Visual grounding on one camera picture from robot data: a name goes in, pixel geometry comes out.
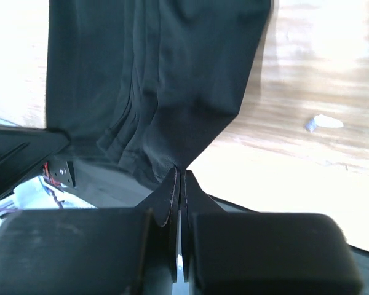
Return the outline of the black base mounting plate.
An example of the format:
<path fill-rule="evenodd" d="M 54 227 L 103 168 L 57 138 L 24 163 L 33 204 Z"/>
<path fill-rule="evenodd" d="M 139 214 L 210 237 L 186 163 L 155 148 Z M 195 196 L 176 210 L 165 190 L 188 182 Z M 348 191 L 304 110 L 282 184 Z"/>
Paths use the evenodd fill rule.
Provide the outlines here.
<path fill-rule="evenodd" d="M 180 247 L 183 259 L 183 177 L 186 172 L 178 172 L 180 190 L 176 246 Z M 147 188 L 123 172 L 89 163 L 51 161 L 44 165 L 43 175 L 45 182 L 54 188 L 73 194 L 97 208 L 135 207 L 160 185 L 155 184 Z M 252 211 L 213 196 L 211 198 L 226 211 Z M 363 288 L 359 294 L 369 294 L 369 252 L 348 246 L 363 281 Z"/>

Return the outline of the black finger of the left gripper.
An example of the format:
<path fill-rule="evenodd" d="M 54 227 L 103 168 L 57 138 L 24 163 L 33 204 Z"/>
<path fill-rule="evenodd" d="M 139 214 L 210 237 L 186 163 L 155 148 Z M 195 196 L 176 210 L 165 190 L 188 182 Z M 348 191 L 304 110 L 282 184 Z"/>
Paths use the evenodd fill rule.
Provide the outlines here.
<path fill-rule="evenodd" d="M 0 200 L 69 144 L 58 130 L 0 125 Z"/>

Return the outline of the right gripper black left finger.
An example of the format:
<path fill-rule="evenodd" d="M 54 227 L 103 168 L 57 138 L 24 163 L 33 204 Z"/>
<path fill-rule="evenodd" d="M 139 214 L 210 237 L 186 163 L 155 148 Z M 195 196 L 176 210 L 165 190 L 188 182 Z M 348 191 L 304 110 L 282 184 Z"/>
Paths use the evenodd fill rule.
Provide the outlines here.
<path fill-rule="evenodd" d="M 0 226 L 0 294 L 171 294 L 180 173 L 133 208 L 25 210 Z"/>

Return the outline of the black t shirt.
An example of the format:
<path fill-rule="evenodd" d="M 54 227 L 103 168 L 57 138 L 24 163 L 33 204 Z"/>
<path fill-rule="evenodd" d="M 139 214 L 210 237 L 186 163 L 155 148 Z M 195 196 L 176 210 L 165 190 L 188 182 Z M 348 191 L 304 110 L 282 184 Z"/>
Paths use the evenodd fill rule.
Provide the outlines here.
<path fill-rule="evenodd" d="M 270 1 L 50 1 L 46 125 L 156 187 L 236 118 Z"/>

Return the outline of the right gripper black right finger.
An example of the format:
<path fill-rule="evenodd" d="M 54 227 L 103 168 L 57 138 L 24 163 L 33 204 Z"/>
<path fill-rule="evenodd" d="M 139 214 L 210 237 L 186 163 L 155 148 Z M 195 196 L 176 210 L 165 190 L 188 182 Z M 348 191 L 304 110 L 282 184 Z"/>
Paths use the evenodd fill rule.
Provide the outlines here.
<path fill-rule="evenodd" d="M 359 270 L 332 218 L 226 211 L 183 177 L 183 271 L 191 294 L 359 294 Z"/>

